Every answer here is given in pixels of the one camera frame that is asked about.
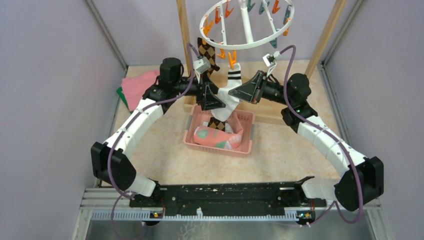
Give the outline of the white black striped sock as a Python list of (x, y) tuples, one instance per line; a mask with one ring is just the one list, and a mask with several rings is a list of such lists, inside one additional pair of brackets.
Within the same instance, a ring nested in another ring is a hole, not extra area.
[(221, 122), (225, 122), (240, 104), (241, 100), (237, 97), (229, 95), (229, 91), (243, 84), (241, 76), (241, 66), (235, 63), (233, 68), (229, 68), (227, 74), (227, 84), (218, 90), (217, 97), (225, 104), (224, 108), (217, 108), (211, 111), (214, 118)]

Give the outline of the brown argyle sock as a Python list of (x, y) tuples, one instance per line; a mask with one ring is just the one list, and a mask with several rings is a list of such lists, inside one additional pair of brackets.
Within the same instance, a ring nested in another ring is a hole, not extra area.
[(217, 119), (213, 116), (209, 119), (207, 126), (209, 128), (220, 130), (220, 131), (223, 131), (223, 132), (226, 130), (226, 122), (221, 121), (221, 120), (219, 120), (219, 119)]
[(214, 72), (218, 72), (220, 67), (216, 63), (216, 48), (207, 43), (203, 38), (197, 38), (198, 52), (202, 57), (206, 57), (210, 63), (207, 75), (210, 77)]

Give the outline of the pink plastic basket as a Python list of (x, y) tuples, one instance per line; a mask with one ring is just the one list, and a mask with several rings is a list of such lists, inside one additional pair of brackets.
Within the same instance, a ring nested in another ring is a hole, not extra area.
[(192, 107), (183, 142), (197, 151), (245, 158), (252, 151), (255, 114), (235, 110), (223, 124), (223, 130), (212, 127), (213, 115), (198, 105)]

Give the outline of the pink teal sock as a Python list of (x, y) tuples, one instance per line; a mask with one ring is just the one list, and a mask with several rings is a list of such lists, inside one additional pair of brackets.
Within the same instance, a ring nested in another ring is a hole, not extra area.
[(242, 145), (244, 128), (237, 117), (229, 118), (225, 124), (225, 131), (213, 129), (204, 121), (193, 133), (195, 144), (225, 150), (236, 150)]

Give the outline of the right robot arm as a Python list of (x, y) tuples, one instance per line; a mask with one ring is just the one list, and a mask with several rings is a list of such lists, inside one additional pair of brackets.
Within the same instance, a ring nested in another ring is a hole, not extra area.
[(296, 134), (309, 141), (334, 167), (340, 180), (312, 177), (293, 192), (299, 206), (313, 199), (336, 201), (348, 211), (356, 211), (384, 194), (384, 164), (376, 156), (367, 157), (337, 136), (307, 102), (311, 94), (308, 77), (293, 74), (284, 84), (269, 81), (259, 70), (229, 95), (257, 104), (262, 98), (286, 106), (282, 119)]

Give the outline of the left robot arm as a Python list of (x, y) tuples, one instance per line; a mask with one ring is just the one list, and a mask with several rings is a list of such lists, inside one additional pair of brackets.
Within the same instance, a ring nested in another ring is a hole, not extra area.
[(149, 207), (160, 202), (159, 184), (137, 173), (129, 158), (135, 147), (175, 101), (185, 95), (194, 96), (204, 111), (224, 108), (216, 97), (218, 87), (209, 79), (211, 64), (206, 57), (198, 57), (189, 78), (182, 76), (182, 63), (175, 57), (162, 61), (157, 82), (144, 93), (130, 117), (104, 142), (95, 142), (91, 149), (93, 175), (108, 184), (124, 198), (141, 195)]

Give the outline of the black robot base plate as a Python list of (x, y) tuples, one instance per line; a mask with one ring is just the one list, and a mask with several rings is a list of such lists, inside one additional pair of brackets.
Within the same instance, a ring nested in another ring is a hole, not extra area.
[(148, 221), (314, 222), (323, 199), (307, 198), (299, 181), (162, 185), (150, 197), (137, 194), (131, 208), (149, 211)]

